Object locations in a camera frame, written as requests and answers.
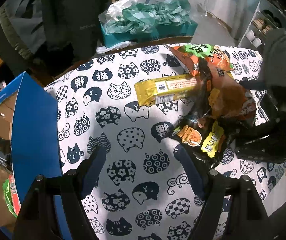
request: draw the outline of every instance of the teal box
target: teal box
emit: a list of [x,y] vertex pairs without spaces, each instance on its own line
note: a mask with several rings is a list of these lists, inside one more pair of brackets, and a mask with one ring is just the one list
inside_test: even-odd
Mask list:
[[122,41],[134,41],[134,42],[147,42],[155,41],[158,39],[177,37],[177,36],[193,36],[197,27],[197,23],[191,21],[191,24],[184,23],[180,26],[172,25],[158,25],[151,33],[105,33],[104,27],[101,24],[101,30],[104,40],[104,45],[110,48]]

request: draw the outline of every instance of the gold snack bar wrapper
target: gold snack bar wrapper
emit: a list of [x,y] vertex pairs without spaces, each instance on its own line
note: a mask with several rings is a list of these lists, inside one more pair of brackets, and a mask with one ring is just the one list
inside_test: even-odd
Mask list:
[[150,79],[134,85],[140,106],[152,106],[186,98],[202,85],[200,76],[190,74]]

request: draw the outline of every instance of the table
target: table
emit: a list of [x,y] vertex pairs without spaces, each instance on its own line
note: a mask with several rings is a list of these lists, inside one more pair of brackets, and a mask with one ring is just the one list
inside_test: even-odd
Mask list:
[[[221,49],[231,58],[236,80],[257,78],[262,64],[258,52]],[[193,103],[182,99],[139,107],[134,90],[136,82],[176,74],[183,74],[183,68],[172,53],[163,45],[150,46],[90,60],[45,88],[58,100],[63,172],[76,169],[97,145],[107,149],[96,187],[83,201],[101,240],[186,239],[201,211],[203,201],[193,194],[173,156],[178,142],[162,139],[166,124],[174,125]],[[264,91],[252,93],[257,103]],[[258,108],[256,124],[266,120]],[[264,200],[286,162],[240,160],[228,149],[216,169],[234,178],[247,174]],[[230,202],[226,197],[216,236],[223,233]]]

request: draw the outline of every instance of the shelving unit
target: shelving unit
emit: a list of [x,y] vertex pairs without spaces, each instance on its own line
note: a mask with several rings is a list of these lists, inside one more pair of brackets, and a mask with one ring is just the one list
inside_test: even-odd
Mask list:
[[271,25],[274,29],[278,29],[278,26],[276,26],[275,23],[271,20],[271,17],[269,15],[265,14],[264,12],[262,12],[265,9],[272,12],[273,16],[277,17],[280,20],[280,22],[282,24],[282,28],[286,29],[286,14],[284,12],[282,12],[279,8],[277,8],[270,1],[260,0],[258,6],[256,7],[255,13],[254,13],[254,15],[253,15],[253,17],[249,23],[249,26],[247,27],[242,38],[240,39],[240,42],[238,44],[239,48],[253,49],[253,50],[259,51],[253,45],[253,43],[251,41],[249,41],[245,36],[246,33],[248,33],[248,31],[250,31],[250,30],[252,30],[254,32],[254,35],[256,38],[257,37],[260,38],[261,42],[263,44],[265,44],[266,34],[264,32],[262,32],[262,30],[257,28],[257,26],[253,23],[253,21],[255,21],[256,19],[266,20],[268,22],[268,24]]

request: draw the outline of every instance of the yellow snack wrapper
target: yellow snack wrapper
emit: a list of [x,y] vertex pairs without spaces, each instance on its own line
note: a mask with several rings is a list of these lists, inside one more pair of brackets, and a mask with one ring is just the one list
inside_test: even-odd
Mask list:
[[220,150],[221,138],[224,140],[224,129],[219,126],[218,121],[215,121],[212,126],[212,131],[208,134],[202,143],[202,152],[207,153],[211,158],[215,156],[215,153]]
[[186,98],[202,85],[199,76],[190,74],[155,78],[134,85],[140,106],[152,106]]

